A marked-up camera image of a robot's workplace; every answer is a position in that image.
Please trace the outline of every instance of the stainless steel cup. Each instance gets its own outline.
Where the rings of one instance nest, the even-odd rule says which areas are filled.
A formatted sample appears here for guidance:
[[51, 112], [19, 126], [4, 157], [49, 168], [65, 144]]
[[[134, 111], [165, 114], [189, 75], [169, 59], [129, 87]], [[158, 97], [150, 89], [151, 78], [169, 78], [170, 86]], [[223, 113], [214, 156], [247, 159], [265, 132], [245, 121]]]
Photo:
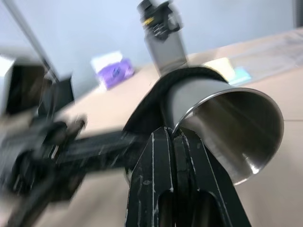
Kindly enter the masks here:
[[174, 85], [162, 104], [166, 124], [195, 131], [234, 185], [257, 174], [277, 152], [282, 113], [266, 94], [211, 79]]

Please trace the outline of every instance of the white wall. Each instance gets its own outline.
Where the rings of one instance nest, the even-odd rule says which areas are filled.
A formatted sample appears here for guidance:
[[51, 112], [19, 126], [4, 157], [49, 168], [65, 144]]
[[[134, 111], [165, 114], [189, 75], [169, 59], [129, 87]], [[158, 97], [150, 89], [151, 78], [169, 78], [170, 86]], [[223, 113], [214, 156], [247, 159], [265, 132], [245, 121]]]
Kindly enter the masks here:
[[[15, 0], [63, 75], [73, 71], [76, 96], [95, 86], [89, 61], [121, 50], [135, 65], [151, 61], [139, 0]], [[292, 29], [291, 0], [175, 0], [187, 53]]]

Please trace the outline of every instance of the gray water bottle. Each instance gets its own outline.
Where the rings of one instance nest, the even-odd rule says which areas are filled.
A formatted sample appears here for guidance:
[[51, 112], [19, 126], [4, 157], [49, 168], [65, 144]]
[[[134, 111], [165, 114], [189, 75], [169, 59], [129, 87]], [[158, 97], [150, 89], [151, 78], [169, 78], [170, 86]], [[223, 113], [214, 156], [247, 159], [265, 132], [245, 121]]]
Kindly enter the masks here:
[[187, 67], [180, 34], [180, 24], [169, 2], [154, 6], [143, 0], [138, 9], [145, 29], [145, 41], [160, 76]]

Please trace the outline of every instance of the table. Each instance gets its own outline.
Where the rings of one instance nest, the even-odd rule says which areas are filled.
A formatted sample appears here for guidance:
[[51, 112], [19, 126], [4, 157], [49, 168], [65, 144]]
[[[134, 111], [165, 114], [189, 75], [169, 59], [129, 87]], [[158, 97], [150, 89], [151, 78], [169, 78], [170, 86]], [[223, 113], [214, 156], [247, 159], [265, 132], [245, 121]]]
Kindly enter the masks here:
[[[253, 227], [303, 225], [303, 67], [300, 61], [303, 51], [298, 49], [303, 49], [303, 30], [191, 54], [188, 57], [190, 64], [196, 65], [221, 57], [231, 57], [233, 64], [240, 62], [250, 65], [250, 62], [254, 62], [255, 70], [251, 75], [257, 80], [244, 87], [265, 92], [282, 110], [285, 132], [279, 151], [258, 175], [236, 186]], [[277, 63], [277, 56], [284, 58]], [[262, 64], [268, 66], [267, 74], [274, 76], [258, 80], [262, 72], [257, 69]], [[277, 64], [283, 66], [280, 72], [277, 72]], [[102, 93], [99, 89], [93, 90], [75, 105], [63, 110], [60, 117], [73, 119], [86, 114], [88, 124], [81, 136], [122, 128], [158, 78], [153, 65], [147, 65], [134, 77], [110, 91]], [[127, 196], [128, 185], [123, 170], [90, 174], [69, 207], [66, 204], [50, 205], [36, 226], [122, 227]]]

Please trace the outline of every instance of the table surface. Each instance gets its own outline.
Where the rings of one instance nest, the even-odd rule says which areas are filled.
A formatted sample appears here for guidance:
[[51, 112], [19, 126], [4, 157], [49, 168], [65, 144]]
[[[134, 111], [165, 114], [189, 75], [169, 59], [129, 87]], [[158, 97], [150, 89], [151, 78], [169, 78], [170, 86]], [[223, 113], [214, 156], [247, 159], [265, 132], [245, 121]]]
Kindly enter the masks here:
[[[191, 54], [188, 60], [199, 65], [221, 57], [230, 57], [233, 65], [248, 68], [255, 82], [243, 87], [271, 96], [285, 119], [283, 141], [275, 157], [255, 177], [236, 186], [249, 220], [253, 227], [301, 227], [303, 30]], [[272, 76], [262, 79], [264, 75]], [[88, 124], [81, 136], [122, 128], [158, 78], [153, 65], [145, 66], [110, 91], [93, 90], [63, 110], [61, 117], [74, 119], [87, 115]], [[127, 196], [128, 184], [122, 170], [91, 174], [69, 206], [50, 205], [36, 226], [121, 227], [125, 222]]]

